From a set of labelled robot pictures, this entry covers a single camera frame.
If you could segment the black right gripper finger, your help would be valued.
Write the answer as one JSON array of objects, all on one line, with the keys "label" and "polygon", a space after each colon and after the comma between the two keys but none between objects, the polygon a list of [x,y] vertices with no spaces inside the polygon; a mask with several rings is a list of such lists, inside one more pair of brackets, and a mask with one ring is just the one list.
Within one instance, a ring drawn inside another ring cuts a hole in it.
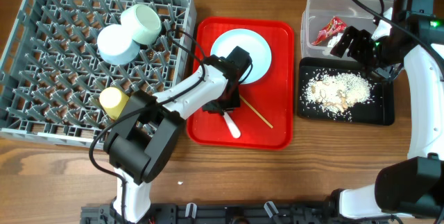
[{"label": "black right gripper finger", "polygon": [[347,27],[339,41],[332,47],[330,54],[336,57],[343,57],[345,51],[351,45],[352,41],[359,37],[360,30],[354,26]]},{"label": "black right gripper finger", "polygon": [[360,63],[370,63],[372,54],[370,33],[366,30],[350,28],[348,37],[351,38],[351,42],[347,56]]}]

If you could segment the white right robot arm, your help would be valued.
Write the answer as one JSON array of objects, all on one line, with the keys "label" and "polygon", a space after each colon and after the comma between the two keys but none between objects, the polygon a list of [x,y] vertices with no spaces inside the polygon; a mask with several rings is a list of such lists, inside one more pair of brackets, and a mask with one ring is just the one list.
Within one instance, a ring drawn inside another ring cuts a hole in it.
[{"label": "white right robot arm", "polygon": [[347,27],[331,50],[347,55],[368,72],[409,79],[411,141],[407,160],[382,169],[374,184],[337,191],[336,211],[346,221],[432,218],[443,222],[443,20],[434,0],[394,0],[391,10],[375,12],[374,33]]}]

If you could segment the large light blue plate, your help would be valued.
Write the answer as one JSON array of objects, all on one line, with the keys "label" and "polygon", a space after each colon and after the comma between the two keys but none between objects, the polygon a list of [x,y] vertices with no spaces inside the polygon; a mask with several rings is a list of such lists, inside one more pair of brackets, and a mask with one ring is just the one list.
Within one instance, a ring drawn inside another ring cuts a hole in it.
[{"label": "large light blue plate", "polygon": [[253,70],[247,76],[246,72],[241,79],[243,85],[251,84],[261,79],[271,66],[272,54],[267,41],[258,33],[245,28],[237,28],[220,35],[213,43],[211,54],[228,56],[234,47],[239,46],[249,52],[252,58]]}]

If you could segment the yellow plastic cup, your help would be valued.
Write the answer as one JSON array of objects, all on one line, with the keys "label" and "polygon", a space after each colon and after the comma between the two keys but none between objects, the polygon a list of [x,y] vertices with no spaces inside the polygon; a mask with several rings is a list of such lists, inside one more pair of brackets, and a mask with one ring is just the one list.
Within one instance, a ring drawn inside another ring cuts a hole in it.
[{"label": "yellow plastic cup", "polygon": [[113,120],[122,113],[129,96],[116,87],[105,88],[99,95],[99,103],[105,113]]}]

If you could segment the black waste tray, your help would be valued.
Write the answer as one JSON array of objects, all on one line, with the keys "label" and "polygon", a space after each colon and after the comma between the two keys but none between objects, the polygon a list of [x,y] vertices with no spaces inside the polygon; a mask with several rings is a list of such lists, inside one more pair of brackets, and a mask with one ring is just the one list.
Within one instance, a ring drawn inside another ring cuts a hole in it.
[{"label": "black waste tray", "polygon": [[336,75],[340,72],[351,72],[353,74],[362,75],[368,82],[374,86],[372,95],[374,102],[370,105],[357,106],[352,110],[353,120],[349,122],[371,123],[377,125],[389,126],[395,120],[395,107],[393,98],[393,83],[378,82],[366,75],[364,66],[358,62],[346,60],[332,60],[322,58],[303,58],[299,63],[298,78],[298,115],[301,117],[309,117],[313,119],[328,119],[323,114],[315,113],[309,110],[307,113],[302,110],[302,86],[311,78],[310,73],[316,70],[324,70],[329,75]]}]

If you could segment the light blue small bowl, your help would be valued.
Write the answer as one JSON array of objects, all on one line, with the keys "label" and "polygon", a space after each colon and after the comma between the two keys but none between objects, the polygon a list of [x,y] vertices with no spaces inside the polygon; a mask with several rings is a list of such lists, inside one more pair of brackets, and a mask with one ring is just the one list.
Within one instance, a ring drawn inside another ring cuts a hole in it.
[{"label": "light blue small bowl", "polygon": [[100,57],[113,65],[125,65],[132,62],[139,54],[140,45],[122,25],[106,26],[97,38]]}]

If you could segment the red snack wrapper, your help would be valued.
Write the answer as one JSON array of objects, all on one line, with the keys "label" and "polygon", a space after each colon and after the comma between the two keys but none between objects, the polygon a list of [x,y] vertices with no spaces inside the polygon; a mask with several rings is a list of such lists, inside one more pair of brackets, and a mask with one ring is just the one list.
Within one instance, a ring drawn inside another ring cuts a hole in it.
[{"label": "red snack wrapper", "polygon": [[326,26],[319,30],[317,38],[311,44],[317,46],[327,38],[342,33],[347,27],[348,25],[342,19],[333,17]]}]

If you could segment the green bowl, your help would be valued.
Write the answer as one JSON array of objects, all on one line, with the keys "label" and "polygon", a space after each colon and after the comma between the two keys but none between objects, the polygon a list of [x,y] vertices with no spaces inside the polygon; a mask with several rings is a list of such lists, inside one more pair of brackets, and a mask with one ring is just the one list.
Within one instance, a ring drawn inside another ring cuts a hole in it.
[{"label": "green bowl", "polygon": [[162,30],[160,17],[144,4],[135,4],[121,14],[121,25],[134,41],[143,45],[154,43]]}]

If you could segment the white plastic fork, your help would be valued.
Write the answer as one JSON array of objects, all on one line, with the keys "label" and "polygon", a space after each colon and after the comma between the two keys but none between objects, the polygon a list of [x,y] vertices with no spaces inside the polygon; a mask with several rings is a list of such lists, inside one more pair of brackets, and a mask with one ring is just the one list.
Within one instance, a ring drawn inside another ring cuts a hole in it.
[{"label": "white plastic fork", "polygon": [[240,138],[241,132],[240,132],[239,128],[237,127],[237,125],[235,124],[235,122],[230,117],[230,115],[227,112],[225,112],[223,115],[223,118],[225,120],[225,123],[226,123],[228,130],[230,131],[230,134],[232,135],[232,137],[235,139]]}]

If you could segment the rice and food scraps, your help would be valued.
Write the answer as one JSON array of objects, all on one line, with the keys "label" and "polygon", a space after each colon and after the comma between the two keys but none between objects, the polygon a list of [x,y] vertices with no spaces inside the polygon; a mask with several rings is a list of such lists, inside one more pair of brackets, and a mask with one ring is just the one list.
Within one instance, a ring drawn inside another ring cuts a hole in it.
[{"label": "rice and food scraps", "polygon": [[310,75],[300,96],[305,113],[313,110],[333,120],[351,121],[355,107],[374,102],[374,86],[360,74],[329,75],[324,70],[316,70]]}]

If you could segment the clear plastic waste bin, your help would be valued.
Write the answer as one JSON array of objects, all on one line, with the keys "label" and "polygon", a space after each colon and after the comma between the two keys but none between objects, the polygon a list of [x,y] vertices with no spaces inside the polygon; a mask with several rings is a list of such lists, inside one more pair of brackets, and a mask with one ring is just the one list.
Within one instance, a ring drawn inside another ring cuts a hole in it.
[{"label": "clear plastic waste bin", "polygon": [[318,32],[326,26],[333,17],[338,17],[349,26],[373,33],[377,26],[373,16],[360,8],[352,0],[307,0],[302,14],[300,29],[300,47],[303,58],[337,59],[330,54],[331,48],[325,40],[318,45],[312,43],[317,39]]}]

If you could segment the grey dishwasher rack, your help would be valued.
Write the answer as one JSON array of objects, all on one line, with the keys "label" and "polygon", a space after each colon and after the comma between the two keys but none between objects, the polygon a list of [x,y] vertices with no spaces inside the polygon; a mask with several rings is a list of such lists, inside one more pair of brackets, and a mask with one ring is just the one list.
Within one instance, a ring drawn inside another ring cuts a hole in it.
[{"label": "grey dishwasher rack", "polygon": [[[154,9],[174,39],[160,36],[132,62],[108,64],[99,33],[135,4]],[[111,122],[101,91],[154,94],[177,85],[195,23],[194,0],[22,0],[1,56],[1,136],[89,147]]]}]

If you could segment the white napkin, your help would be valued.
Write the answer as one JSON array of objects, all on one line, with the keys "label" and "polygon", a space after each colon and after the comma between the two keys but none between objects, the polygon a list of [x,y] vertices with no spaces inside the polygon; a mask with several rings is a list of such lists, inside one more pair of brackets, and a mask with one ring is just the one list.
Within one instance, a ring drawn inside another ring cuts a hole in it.
[{"label": "white napkin", "polygon": [[333,36],[329,42],[327,43],[327,46],[323,50],[323,55],[329,55],[332,48],[341,40],[343,33],[338,33],[337,35]]}]

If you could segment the wooden chopstick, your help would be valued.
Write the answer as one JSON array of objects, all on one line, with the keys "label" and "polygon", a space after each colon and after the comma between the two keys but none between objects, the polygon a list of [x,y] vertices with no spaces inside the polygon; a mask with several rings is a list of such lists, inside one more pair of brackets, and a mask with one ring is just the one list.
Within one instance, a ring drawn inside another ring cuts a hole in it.
[{"label": "wooden chopstick", "polygon": [[262,115],[257,111],[242,95],[239,95],[239,98],[271,129],[274,128],[274,126]]}]

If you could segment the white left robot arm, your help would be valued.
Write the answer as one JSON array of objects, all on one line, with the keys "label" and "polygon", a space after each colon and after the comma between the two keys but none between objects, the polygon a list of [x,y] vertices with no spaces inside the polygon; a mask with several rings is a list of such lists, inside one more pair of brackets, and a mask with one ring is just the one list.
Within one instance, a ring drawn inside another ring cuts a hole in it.
[{"label": "white left robot arm", "polygon": [[253,61],[239,46],[226,57],[211,55],[176,86],[133,93],[118,113],[103,150],[121,181],[113,207],[120,223],[137,223],[151,207],[151,183],[165,167],[185,121],[196,111],[224,114],[240,106],[239,86]]}]

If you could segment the red plastic tray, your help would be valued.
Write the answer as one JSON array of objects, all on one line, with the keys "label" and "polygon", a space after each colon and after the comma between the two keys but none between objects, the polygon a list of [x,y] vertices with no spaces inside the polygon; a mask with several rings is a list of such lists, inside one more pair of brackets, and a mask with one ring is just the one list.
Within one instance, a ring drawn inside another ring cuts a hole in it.
[{"label": "red plastic tray", "polygon": [[293,136],[294,31],[283,21],[209,17],[198,26],[196,55],[211,55],[211,48],[223,33],[245,28],[260,34],[271,48],[268,72],[258,81],[239,87],[242,95],[274,128],[269,128],[241,99],[229,113],[241,132],[235,139],[223,116],[198,110],[187,120],[187,134],[198,144],[279,150]]}]

